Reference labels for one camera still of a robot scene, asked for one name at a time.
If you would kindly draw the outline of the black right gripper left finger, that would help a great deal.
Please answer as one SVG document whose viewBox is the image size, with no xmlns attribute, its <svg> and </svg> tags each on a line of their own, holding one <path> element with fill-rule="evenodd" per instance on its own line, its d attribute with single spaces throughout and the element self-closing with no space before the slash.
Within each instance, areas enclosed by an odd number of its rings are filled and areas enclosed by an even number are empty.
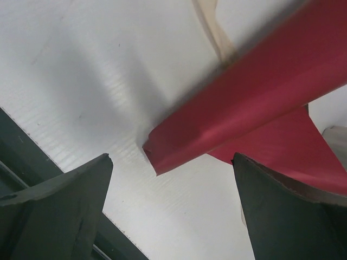
<svg viewBox="0 0 347 260">
<path fill-rule="evenodd" d="M 1 259 L 90 259 L 112 170 L 102 154 L 1 197 Z"/>
</svg>

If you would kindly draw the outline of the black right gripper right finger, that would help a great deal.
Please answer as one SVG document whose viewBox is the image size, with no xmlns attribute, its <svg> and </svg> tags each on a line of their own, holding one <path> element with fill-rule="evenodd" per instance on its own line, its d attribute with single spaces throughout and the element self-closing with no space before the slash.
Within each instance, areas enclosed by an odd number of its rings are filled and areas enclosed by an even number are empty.
<svg viewBox="0 0 347 260">
<path fill-rule="evenodd" d="M 232 163 L 255 259 L 346 259 L 346 196 L 241 153 Z"/>
</svg>

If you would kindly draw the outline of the red wrapping paper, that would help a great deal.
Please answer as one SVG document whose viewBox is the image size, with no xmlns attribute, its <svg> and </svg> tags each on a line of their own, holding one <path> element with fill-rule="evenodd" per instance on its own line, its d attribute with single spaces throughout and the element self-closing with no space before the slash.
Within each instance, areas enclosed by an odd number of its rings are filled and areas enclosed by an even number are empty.
<svg viewBox="0 0 347 260">
<path fill-rule="evenodd" d="M 172 113 L 143 146 L 157 174 L 200 155 L 235 153 L 346 194 L 346 170 L 306 105 L 346 85 L 346 1 L 309 1 Z"/>
</svg>

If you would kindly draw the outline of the cream printed ribbon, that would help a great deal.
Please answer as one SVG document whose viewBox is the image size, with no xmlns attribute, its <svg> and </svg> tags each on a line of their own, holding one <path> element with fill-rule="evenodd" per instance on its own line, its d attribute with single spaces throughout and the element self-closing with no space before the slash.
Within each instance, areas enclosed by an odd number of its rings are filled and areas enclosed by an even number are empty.
<svg viewBox="0 0 347 260">
<path fill-rule="evenodd" d="M 238 54 L 216 18 L 217 0 L 192 0 L 196 15 L 221 64 L 233 64 Z"/>
</svg>

